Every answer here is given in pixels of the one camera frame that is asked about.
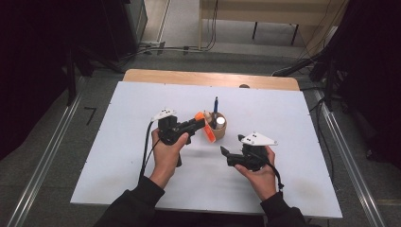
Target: left hand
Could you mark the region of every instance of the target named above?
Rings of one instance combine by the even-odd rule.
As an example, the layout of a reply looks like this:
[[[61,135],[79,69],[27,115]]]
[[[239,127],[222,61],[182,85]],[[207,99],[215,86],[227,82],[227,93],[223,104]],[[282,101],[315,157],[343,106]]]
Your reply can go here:
[[[168,146],[159,141],[159,129],[151,133],[152,145],[154,146],[157,141],[159,143],[153,150],[154,169],[149,178],[161,188],[165,188],[170,178],[174,175],[180,150],[185,145],[188,137],[189,134],[184,133],[175,144]]]

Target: gray carpet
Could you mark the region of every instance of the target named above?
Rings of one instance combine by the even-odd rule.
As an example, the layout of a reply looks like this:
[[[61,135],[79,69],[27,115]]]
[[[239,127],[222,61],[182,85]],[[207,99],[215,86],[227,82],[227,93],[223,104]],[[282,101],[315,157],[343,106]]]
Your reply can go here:
[[[184,55],[182,52],[164,51],[161,55],[157,55],[156,52],[152,52],[151,55],[138,55],[124,68],[268,75],[294,62],[294,59],[287,58],[219,53]],[[307,73],[308,70],[303,69],[293,75],[302,88],[311,86]],[[25,226],[91,226],[106,209],[102,206],[74,205],[69,201],[116,83],[122,78],[123,75],[108,69],[97,69],[93,77],[89,79],[53,164],[26,217]],[[25,185],[44,153],[65,110],[66,98],[66,94],[60,96],[36,125],[26,142],[0,162],[0,226],[4,226],[9,220]],[[313,91],[305,91],[305,99],[309,108],[317,103]],[[88,126],[86,124],[92,112],[85,110],[84,107],[97,108]],[[366,145],[353,119],[350,115],[342,113],[338,103],[335,103],[334,111],[374,197],[377,200],[400,199],[400,170],[386,163],[367,161],[364,157]],[[316,125],[314,112],[311,113],[311,117]],[[369,226],[356,191],[322,117],[321,127],[333,158],[334,186],[337,189],[340,208],[344,216],[341,219],[330,220],[329,226]],[[323,155],[330,172],[330,159],[324,146]],[[399,205],[380,205],[379,209],[388,226],[399,224],[399,214],[401,214]],[[311,223],[327,226],[326,220],[312,219]]]

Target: black sleeve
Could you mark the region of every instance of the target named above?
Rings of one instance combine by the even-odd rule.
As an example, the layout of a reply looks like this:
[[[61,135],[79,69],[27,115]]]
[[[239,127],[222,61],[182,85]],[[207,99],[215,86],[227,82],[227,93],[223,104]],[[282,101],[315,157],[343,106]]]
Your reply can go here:
[[[268,227],[308,225],[297,207],[289,207],[279,193],[260,203],[268,217]]]
[[[147,226],[154,215],[154,206],[165,191],[144,177],[132,191],[126,190],[97,221],[99,226]]]

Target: small cup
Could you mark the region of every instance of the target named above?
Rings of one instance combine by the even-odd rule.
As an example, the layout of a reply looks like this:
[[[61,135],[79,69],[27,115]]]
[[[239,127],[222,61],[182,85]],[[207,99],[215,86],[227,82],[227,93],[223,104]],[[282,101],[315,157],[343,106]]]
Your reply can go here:
[[[218,112],[218,119],[219,119],[220,117],[222,117],[222,118],[224,119],[224,122],[223,122],[221,125],[217,124],[217,127],[216,127],[215,130],[213,129],[213,122],[212,122],[212,123],[209,123],[210,127],[212,128],[212,132],[213,132],[213,134],[214,134],[215,137],[216,137],[216,140],[219,140],[219,139],[221,139],[222,137],[224,137],[225,130],[226,130],[226,128],[227,128],[227,119],[224,117],[223,114],[221,114],[221,113]]]

